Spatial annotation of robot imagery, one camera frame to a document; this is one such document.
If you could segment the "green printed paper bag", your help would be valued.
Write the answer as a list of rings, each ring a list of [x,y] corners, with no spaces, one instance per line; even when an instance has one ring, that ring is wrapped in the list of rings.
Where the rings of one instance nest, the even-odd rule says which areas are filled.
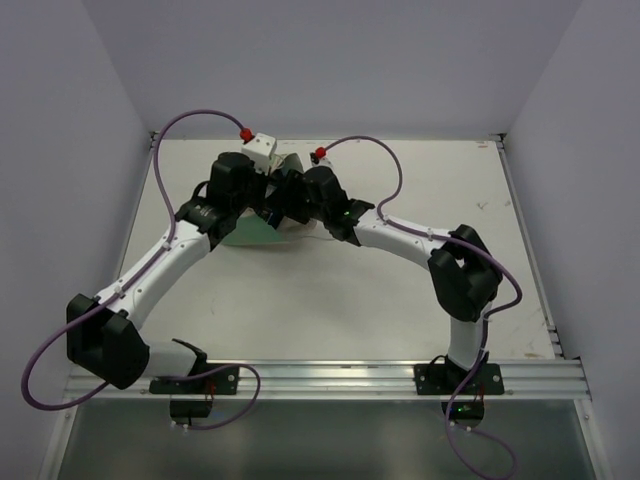
[[[282,180],[290,171],[303,171],[303,164],[297,153],[272,156],[272,180]],[[227,235],[221,244],[227,247],[260,247],[289,243],[308,236],[317,225],[315,219],[300,223],[284,216],[278,229],[274,230],[259,217],[259,214],[250,209],[245,211],[238,219],[234,231]]]

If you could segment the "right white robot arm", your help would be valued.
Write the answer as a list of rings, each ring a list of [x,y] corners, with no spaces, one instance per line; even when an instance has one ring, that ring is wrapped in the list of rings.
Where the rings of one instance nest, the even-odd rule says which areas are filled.
[[[321,223],[330,235],[357,247],[378,249],[424,268],[439,306],[450,317],[445,355],[413,368],[418,394],[474,394],[494,381],[497,365],[488,361],[488,320],[504,273],[470,226],[429,232],[384,217],[373,204],[351,198],[328,166],[282,175],[269,200],[282,216],[306,224]]]

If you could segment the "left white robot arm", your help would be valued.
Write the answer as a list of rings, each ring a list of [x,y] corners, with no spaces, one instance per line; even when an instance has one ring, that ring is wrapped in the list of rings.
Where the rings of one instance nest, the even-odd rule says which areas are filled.
[[[193,196],[179,209],[151,251],[94,296],[78,294],[69,302],[68,358],[121,390],[145,376],[168,378],[185,392],[201,390],[208,379],[203,350],[179,339],[148,342],[140,330],[183,274],[264,199],[266,187],[266,175],[248,156],[220,154],[205,196]]]

